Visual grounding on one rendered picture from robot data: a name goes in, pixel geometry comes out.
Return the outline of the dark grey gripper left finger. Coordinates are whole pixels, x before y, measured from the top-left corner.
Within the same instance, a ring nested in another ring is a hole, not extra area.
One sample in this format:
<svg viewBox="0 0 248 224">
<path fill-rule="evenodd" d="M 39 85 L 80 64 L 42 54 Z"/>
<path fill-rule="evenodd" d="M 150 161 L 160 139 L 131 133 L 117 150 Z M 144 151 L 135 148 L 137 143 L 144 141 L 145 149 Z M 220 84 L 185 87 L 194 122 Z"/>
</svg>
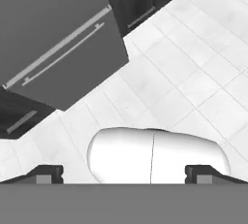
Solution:
<svg viewBox="0 0 248 224">
<path fill-rule="evenodd" d="M 26 175 L 1 181 L 1 184 L 63 184 L 63 173 L 62 165 L 39 165 Z"/>
</svg>

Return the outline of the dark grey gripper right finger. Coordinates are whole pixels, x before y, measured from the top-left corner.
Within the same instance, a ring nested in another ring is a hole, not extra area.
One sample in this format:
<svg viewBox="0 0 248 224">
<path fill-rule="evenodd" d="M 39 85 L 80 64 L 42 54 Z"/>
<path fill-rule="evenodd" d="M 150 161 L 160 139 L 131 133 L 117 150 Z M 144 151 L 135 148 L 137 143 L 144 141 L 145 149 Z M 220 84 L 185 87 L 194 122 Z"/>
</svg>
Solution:
<svg viewBox="0 0 248 224">
<path fill-rule="evenodd" d="M 209 165 L 187 165 L 185 175 L 186 184 L 247 184 L 247 181 L 222 175 Z"/>
</svg>

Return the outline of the white rounded object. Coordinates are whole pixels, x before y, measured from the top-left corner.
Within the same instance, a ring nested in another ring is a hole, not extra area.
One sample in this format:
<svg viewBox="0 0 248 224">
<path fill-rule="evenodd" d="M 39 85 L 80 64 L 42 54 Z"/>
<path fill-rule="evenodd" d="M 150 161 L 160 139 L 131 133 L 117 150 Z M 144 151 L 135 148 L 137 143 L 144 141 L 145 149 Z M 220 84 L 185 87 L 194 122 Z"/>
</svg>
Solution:
<svg viewBox="0 0 248 224">
<path fill-rule="evenodd" d="M 185 167 L 209 165 L 229 175 L 228 157 L 217 143 L 152 128 L 105 128 L 87 149 L 87 164 L 101 183 L 182 184 Z"/>
</svg>

